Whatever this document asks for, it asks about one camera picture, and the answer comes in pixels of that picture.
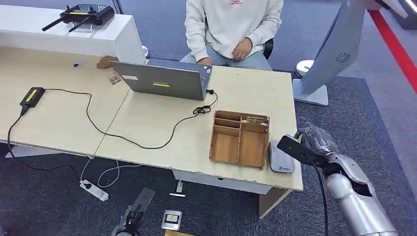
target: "yellow label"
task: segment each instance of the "yellow label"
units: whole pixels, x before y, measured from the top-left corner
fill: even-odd
[[[183,234],[183,233],[180,233],[180,232],[166,230],[165,231],[165,236],[193,236],[193,235],[187,235],[187,234]]]
[[[34,91],[32,91],[32,93],[29,95],[29,97],[26,99],[26,102],[29,102],[30,99],[32,99],[32,97],[35,95],[37,89],[35,89]]]
[[[153,83],[153,85],[155,85],[155,86],[161,86],[161,87],[170,87],[167,84],[160,84],[160,83]]]

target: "light blue jeans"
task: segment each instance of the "light blue jeans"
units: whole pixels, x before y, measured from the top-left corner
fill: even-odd
[[[226,65],[230,67],[272,71],[271,66],[268,64],[268,61],[262,52],[255,52],[245,59],[233,61],[230,58],[225,58],[224,56],[220,55],[209,44],[206,44],[206,48],[207,54],[211,58],[213,65]],[[181,62],[197,63],[191,53],[187,54],[183,59],[181,59]]]

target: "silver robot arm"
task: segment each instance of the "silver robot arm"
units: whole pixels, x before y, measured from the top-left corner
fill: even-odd
[[[374,187],[359,165],[350,157],[331,154],[329,165],[343,172],[327,177],[326,188],[337,202],[347,225],[356,236],[397,236],[385,214]]]
[[[348,156],[331,152],[329,147],[334,145],[331,136],[322,129],[312,128],[301,132],[309,141],[299,143],[301,133],[298,132],[295,138],[283,136],[277,147],[302,164],[323,170],[326,188],[337,202],[352,235],[397,236],[374,187],[360,166]],[[317,129],[321,132],[319,138],[315,136]]]

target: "laptop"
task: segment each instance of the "laptop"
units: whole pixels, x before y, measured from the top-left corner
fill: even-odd
[[[211,66],[150,59],[148,64],[111,61],[113,69],[135,92],[204,101]]]

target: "cardboard piece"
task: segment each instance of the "cardboard piece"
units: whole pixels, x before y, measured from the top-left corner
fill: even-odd
[[[183,233],[176,232],[176,231],[166,230],[165,231],[165,236],[193,236],[193,235],[188,235],[188,234],[183,234]]]
[[[119,61],[119,58],[112,56],[104,56],[100,58],[100,61],[97,63],[97,69],[105,69],[111,67],[109,63],[110,60]]]

